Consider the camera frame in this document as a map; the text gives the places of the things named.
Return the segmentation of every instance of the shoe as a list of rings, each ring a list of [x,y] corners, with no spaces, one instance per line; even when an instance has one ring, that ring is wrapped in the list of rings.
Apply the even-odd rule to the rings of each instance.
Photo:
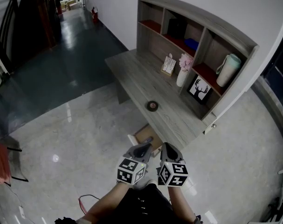
[[[150,184],[155,184],[156,186],[158,186],[158,183],[156,180],[151,179],[150,181],[147,182],[146,185],[150,185]]]

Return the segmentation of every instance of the deer silhouette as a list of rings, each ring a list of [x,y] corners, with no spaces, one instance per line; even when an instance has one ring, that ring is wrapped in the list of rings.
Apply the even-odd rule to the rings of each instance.
[[[200,81],[200,79],[197,79],[196,82],[195,82],[195,89],[196,89],[196,92],[194,93],[194,96],[197,96],[197,97],[199,97],[198,95],[199,95],[201,92],[205,94],[205,93],[207,93],[207,91],[208,91],[208,86],[206,86],[205,91],[202,91],[202,88],[199,90],[199,87],[197,86],[198,83],[199,83],[199,81]]]

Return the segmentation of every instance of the red shelf board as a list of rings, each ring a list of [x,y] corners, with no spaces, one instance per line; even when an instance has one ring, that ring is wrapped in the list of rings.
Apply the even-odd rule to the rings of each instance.
[[[146,27],[154,30],[155,32],[160,33],[161,30],[161,25],[155,21],[152,20],[145,20],[145,21],[140,21],[140,23],[142,23],[143,25],[145,25]]]
[[[192,69],[195,71],[195,73],[200,75],[219,96],[222,96],[224,94],[226,88],[221,87],[217,84],[216,80],[218,78],[218,75],[215,71],[213,71],[204,63],[195,65],[192,67]]]
[[[189,48],[188,46],[186,46],[186,44],[184,43],[184,39],[175,39],[172,36],[168,35],[168,34],[164,34],[163,35],[166,39],[170,40],[172,43],[174,43],[175,45],[177,45],[178,47],[180,47],[181,49],[183,49],[186,53],[188,53],[191,56],[195,56],[195,50]]]

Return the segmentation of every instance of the black picture frame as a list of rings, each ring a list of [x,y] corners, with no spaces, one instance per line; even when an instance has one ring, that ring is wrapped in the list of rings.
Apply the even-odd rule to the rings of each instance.
[[[207,94],[205,95],[205,97],[204,97],[203,99],[200,99],[198,96],[195,96],[195,95],[193,95],[193,94],[190,92],[192,86],[194,85],[194,83],[196,82],[196,80],[198,79],[198,77],[200,77],[200,79],[204,81],[204,79],[203,79],[201,76],[196,75],[196,76],[194,77],[194,79],[192,80],[191,84],[189,85],[189,87],[188,87],[188,89],[187,89],[187,92],[188,92],[190,95],[192,95],[193,98],[198,101],[198,103],[200,103],[201,105],[205,105],[206,102],[207,102],[207,99],[210,97],[210,95],[211,95],[211,93],[212,93],[212,92],[211,92],[211,90],[212,90],[211,87],[210,87],[210,89],[207,91]]]

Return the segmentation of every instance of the concrete floor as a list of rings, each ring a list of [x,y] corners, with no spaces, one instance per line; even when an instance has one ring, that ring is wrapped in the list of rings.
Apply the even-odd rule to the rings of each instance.
[[[115,165],[131,146],[127,134],[144,124],[146,120],[131,101],[118,104],[114,84],[110,84],[11,133],[4,142],[23,149],[19,157],[10,154],[12,173],[22,177],[20,161],[29,179],[29,183],[12,180],[11,190],[18,195],[26,217],[35,224],[44,224],[43,219],[52,224],[59,217],[81,217],[78,197],[102,197],[114,186]],[[184,195],[205,224],[210,223],[205,216],[208,211],[220,224],[257,221],[280,193],[277,171],[283,168],[283,139],[251,89],[217,125],[182,151],[191,175]],[[148,178],[156,178],[158,165],[159,156],[150,161]],[[168,195],[165,187],[161,190]],[[88,197],[84,205],[88,209],[94,202]],[[32,223],[21,218],[19,205],[17,196],[0,185],[0,221],[16,224],[17,217],[21,224]]]
[[[113,82],[104,59],[125,51],[91,13],[76,9],[61,17],[62,40],[23,64],[0,87],[0,137],[27,122]]]

